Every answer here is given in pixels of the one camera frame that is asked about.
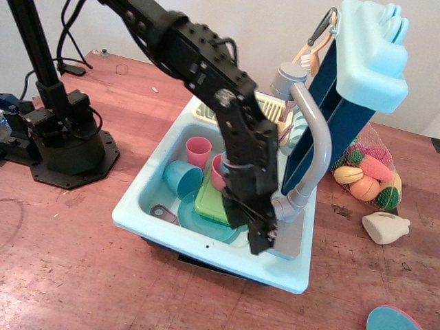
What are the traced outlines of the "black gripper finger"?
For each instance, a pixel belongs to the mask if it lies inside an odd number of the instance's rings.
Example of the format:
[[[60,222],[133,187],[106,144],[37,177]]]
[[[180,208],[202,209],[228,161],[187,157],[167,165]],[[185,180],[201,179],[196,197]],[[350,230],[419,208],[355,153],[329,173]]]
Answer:
[[[278,235],[277,220],[274,217],[268,219],[255,219],[248,225],[247,238],[250,244],[250,252],[258,255],[274,246]]]

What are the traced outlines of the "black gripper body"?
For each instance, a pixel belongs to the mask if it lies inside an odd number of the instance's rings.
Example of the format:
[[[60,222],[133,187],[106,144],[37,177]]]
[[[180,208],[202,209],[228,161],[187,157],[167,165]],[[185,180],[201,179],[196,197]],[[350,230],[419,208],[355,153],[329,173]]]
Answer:
[[[275,226],[276,218],[271,197],[278,188],[276,160],[267,166],[233,164],[227,153],[221,155],[221,174],[226,187],[223,189],[223,206],[232,228],[258,225]]]

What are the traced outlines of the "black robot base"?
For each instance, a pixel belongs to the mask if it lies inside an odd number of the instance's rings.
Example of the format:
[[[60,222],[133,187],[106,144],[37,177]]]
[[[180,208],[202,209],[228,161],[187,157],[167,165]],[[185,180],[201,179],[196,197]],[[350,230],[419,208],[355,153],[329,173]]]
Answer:
[[[37,182],[71,190],[104,179],[120,152],[111,134],[96,122],[86,94],[67,96],[79,114],[91,119],[75,123],[59,120],[44,107],[1,95],[1,159],[26,165]]]

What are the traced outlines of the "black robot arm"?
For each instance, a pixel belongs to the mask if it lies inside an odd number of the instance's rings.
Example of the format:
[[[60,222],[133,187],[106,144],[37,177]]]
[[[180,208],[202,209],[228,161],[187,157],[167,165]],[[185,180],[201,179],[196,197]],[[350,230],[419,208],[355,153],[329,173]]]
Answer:
[[[235,42],[155,1],[107,5],[152,63],[214,111],[228,161],[222,190],[228,222],[248,227],[251,253],[272,248],[278,234],[271,203],[278,188],[278,129],[256,101],[256,83],[238,67]]]

